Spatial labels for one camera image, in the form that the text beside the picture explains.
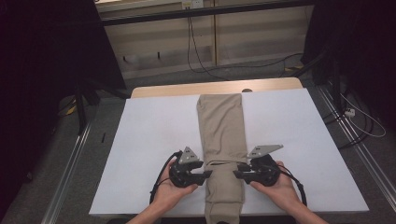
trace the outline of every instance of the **white cable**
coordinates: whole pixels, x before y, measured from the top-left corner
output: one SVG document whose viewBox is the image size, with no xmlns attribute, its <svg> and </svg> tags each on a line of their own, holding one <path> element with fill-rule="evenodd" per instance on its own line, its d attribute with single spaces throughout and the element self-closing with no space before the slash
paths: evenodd
<svg viewBox="0 0 396 224">
<path fill-rule="evenodd" d="M 381 134 L 381 135 L 375 135 L 375 134 L 367 133 L 366 131 L 364 131 L 363 129 L 361 129 L 358 125 L 356 125 L 356 124 L 352 121 L 352 119 L 349 117 L 349 121 L 350 121 L 357 129 L 361 130 L 361 131 L 364 132 L 364 133 L 367 133 L 368 135 L 370 135 L 370 136 L 372 136 L 372 137 L 383 137 L 383 136 L 385 136 L 385 134 L 387 134 L 387 130 L 385 130 L 385 128 L 384 128 L 378 121 L 376 121 L 376 119 L 374 119 L 374 118 L 371 117 L 370 115 L 364 113 L 364 112 L 361 111 L 359 108 L 357 108 L 357 107 L 354 106 L 352 103 L 350 103 L 350 102 L 348 101 L 348 99 L 347 99 L 343 94 L 340 93 L 340 95 L 341 95 L 350 105 L 352 105 L 355 109 L 359 110 L 362 114 L 364 114 L 365 116 L 367 116 L 367 117 L 369 117 L 370 119 L 372 119 L 373 121 L 375 121 L 375 123 L 377 123 L 377 124 L 379 125 L 379 127 L 381 127 L 382 130 L 384 130 L 384 133 Z"/>
</svg>

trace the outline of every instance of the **silver metal plate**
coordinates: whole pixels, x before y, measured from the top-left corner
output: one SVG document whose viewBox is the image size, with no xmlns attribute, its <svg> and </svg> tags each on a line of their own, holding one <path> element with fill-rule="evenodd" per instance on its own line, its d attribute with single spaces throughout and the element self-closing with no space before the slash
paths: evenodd
<svg viewBox="0 0 396 224">
<path fill-rule="evenodd" d="M 277 151 L 278 149 L 280 149 L 282 147 L 283 147 L 283 145 L 256 146 L 250 151 L 250 153 L 247 155 L 247 157 L 249 159 L 263 157 L 273 151 Z"/>
<path fill-rule="evenodd" d="M 184 148 L 183 154 L 181 154 L 180 160 L 178 161 L 179 164 L 186 164 L 193 161 L 198 161 L 199 158 L 195 155 L 194 151 L 191 148 L 186 147 Z"/>
</svg>

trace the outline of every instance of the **person's right hand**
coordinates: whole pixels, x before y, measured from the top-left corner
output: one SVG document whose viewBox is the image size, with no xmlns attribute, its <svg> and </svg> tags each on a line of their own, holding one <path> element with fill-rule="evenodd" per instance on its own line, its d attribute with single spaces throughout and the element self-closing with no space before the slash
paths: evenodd
<svg viewBox="0 0 396 224">
<path fill-rule="evenodd" d="M 281 165 L 279 168 L 286 172 L 285 168 L 282 167 L 282 161 L 277 161 L 276 164 Z M 291 179 L 286 175 L 281 174 L 276 183 L 271 187 L 265 187 L 261 183 L 255 181 L 251 181 L 250 186 L 266 194 L 279 208 L 286 212 L 288 212 L 291 207 L 301 203 L 291 183 Z"/>
</svg>

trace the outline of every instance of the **hand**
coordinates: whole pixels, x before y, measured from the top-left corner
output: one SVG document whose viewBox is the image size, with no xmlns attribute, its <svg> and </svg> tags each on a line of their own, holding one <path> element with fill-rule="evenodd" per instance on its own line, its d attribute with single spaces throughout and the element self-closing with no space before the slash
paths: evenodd
<svg viewBox="0 0 396 224">
<path fill-rule="evenodd" d="M 169 169 L 174 162 L 175 161 L 170 161 L 163 171 L 163 175 L 161 176 L 159 183 L 162 181 L 163 182 L 158 187 L 153 201 L 153 203 L 164 206 L 166 211 L 174 208 L 180 199 L 188 194 L 193 193 L 198 188 L 198 185 L 196 184 L 190 185 L 186 188 L 178 188 L 172 183 L 172 181 L 169 179 Z"/>
<path fill-rule="evenodd" d="M 277 161 L 276 164 L 280 165 L 279 168 L 286 172 L 285 168 L 282 167 L 282 161 Z M 266 194 L 279 208 L 286 212 L 288 212 L 291 207 L 301 203 L 296 190 L 291 183 L 291 179 L 285 175 L 281 174 L 272 187 L 265 187 L 255 181 L 250 182 L 250 186 L 259 192 Z"/>
</svg>

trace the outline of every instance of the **white table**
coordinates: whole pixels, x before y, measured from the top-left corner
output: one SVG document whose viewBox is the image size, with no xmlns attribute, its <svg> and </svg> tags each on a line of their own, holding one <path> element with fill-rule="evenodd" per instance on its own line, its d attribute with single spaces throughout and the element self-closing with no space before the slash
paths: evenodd
<svg viewBox="0 0 396 224">
<path fill-rule="evenodd" d="M 196 112 L 199 95 L 127 100 L 90 214 L 136 214 L 166 159 L 185 146 L 202 158 Z M 247 148 L 282 144 L 271 153 L 304 184 L 314 212 L 368 211 L 347 166 L 305 89 L 243 93 Z M 245 186 L 242 216 L 283 215 L 266 196 Z M 205 188 L 185 197 L 166 217 L 201 217 Z"/>
</svg>

